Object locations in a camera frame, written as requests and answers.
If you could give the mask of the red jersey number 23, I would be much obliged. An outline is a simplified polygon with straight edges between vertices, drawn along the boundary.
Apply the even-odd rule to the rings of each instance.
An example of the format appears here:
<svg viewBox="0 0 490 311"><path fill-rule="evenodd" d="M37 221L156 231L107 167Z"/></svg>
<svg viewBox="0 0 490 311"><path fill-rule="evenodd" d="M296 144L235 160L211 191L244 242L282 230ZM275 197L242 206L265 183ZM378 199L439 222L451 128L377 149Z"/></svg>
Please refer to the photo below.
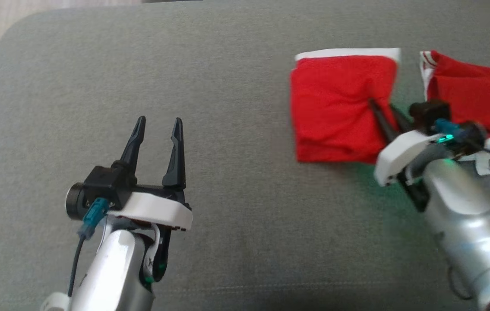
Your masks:
<svg viewBox="0 0 490 311"><path fill-rule="evenodd" d="M437 51L421 51L419 68L426 100L450 105L453 122L476 121L488 132L490 149L490 67L464 63Z"/></svg>

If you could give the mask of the red shorts white stripe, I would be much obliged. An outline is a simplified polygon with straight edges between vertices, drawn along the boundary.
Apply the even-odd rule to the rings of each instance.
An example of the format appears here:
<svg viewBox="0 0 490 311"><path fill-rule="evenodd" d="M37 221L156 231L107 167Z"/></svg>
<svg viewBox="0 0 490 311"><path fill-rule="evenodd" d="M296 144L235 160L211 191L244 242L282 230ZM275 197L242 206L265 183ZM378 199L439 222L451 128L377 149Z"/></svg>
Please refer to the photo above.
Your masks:
<svg viewBox="0 0 490 311"><path fill-rule="evenodd" d="M386 142L369 102L396 128L390 97L399 48L331 48L295 56L290 108L299 162L373 165Z"/></svg>

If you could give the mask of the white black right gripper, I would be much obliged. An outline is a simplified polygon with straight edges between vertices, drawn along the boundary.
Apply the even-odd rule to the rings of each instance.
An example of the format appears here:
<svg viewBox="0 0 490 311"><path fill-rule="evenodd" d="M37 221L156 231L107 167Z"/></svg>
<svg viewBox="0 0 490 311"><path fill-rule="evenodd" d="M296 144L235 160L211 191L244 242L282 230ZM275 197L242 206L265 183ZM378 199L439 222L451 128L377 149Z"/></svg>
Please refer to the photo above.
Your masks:
<svg viewBox="0 0 490 311"><path fill-rule="evenodd" d="M387 120L379 104L374 98L369 99L381 134L386 142L391 142L379 153L374 177L379 186L386 187L397 179L398 174L411 163L416 161L432 144L442 138L442 134L426 135L414 130L413 123L396 106L390 105L395 122L401 133L393 128Z"/></svg>

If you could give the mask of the yellow and grey sofa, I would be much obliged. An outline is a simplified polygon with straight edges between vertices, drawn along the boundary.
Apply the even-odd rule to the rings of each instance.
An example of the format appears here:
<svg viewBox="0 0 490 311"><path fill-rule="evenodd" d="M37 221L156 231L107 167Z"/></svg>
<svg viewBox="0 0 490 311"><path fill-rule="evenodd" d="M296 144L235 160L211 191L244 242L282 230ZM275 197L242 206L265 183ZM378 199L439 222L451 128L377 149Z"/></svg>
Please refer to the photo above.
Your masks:
<svg viewBox="0 0 490 311"><path fill-rule="evenodd" d="M0 40L0 311L65 292L79 223L66 193L118 159L161 183L184 129L188 232L153 311L475 311L399 186L294 155L294 56L400 48L392 103L423 100L419 52L490 67L490 0L205 0L54 10Z"/></svg>

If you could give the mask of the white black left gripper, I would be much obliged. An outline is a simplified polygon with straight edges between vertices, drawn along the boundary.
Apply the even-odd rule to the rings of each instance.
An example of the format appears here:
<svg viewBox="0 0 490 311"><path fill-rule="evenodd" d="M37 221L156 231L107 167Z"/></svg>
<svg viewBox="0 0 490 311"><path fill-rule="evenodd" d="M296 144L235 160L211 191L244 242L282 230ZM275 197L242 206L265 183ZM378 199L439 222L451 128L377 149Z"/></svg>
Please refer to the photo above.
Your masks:
<svg viewBox="0 0 490 311"><path fill-rule="evenodd" d="M140 146L145 136L146 116L140 116L133 128L126 147L113 167L126 169L129 175L136 176ZM167 172L162 186L167 188L186 188L186 167L184 160L183 122L177 117L171 134L173 144ZM117 229L152 229L154 225L165 226L170 230L186 231L192 228L193 215L188 207L177 200L168 199L150 192L125 189L112 197L111 207L105 217L105 226L112 231Z"/></svg>

